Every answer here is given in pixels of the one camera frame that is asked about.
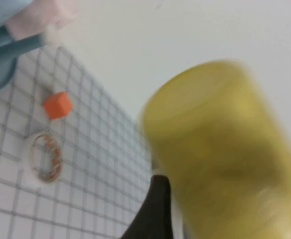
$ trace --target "yellow cup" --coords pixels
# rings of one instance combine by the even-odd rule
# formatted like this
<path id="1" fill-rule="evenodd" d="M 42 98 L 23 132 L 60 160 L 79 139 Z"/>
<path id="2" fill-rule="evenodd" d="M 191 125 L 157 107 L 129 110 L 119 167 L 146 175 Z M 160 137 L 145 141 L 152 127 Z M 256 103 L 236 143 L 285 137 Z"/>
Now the yellow cup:
<path id="1" fill-rule="evenodd" d="M 195 238 L 291 239 L 291 148 L 242 66 L 174 77 L 143 128 Z"/>

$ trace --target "black object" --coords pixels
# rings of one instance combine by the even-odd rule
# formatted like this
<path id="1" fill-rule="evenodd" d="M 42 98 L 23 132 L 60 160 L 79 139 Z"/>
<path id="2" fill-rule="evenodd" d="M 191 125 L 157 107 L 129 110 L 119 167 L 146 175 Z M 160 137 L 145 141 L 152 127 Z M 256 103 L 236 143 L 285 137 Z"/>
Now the black object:
<path id="1" fill-rule="evenodd" d="M 167 177 L 152 176 L 145 201 L 121 239 L 173 239 L 171 189 Z"/>

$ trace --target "tape roll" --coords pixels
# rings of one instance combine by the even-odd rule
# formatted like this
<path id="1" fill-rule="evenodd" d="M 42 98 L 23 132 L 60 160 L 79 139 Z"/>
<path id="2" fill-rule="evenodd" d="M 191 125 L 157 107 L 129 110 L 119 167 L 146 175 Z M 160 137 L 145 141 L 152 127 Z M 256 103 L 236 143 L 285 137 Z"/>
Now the tape roll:
<path id="1" fill-rule="evenodd" d="M 49 156 L 49 171 L 43 170 L 38 161 L 42 161 L 41 152 Z M 47 132 L 40 132 L 28 137 L 21 150 L 21 167 L 24 169 L 24 176 L 31 186 L 42 187 L 55 183 L 62 171 L 61 148 L 53 136 Z"/>

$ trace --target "orange block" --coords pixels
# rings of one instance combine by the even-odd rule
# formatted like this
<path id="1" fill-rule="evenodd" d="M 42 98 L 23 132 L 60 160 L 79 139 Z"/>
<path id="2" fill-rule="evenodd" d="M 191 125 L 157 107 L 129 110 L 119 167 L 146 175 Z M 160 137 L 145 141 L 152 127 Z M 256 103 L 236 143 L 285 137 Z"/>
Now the orange block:
<path id="1" fill-rule="evenodd" d="M 42 106 L 51 120 L 64 117 L 72 110 L 72 103 L 65 91 L 50 96 Z"/>

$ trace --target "table surface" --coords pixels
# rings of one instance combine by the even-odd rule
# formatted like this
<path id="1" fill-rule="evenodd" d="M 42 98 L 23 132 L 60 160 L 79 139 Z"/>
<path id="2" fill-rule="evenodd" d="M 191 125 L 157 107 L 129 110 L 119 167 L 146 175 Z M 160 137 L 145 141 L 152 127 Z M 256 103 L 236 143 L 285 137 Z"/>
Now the table surface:
<path id="1" fill-rule="evenodd" d="M 52 92 L 73 103 L 50 121 L 41 106 Z M 17 166 L 23 141 L 49 131 L 64 157 L 60 180 L 29 186 Z M 0 239 L 119 238 L 149 187 L 150 153 L 138 127 L 65 48 L 19 57 L 0 91 Z"/>

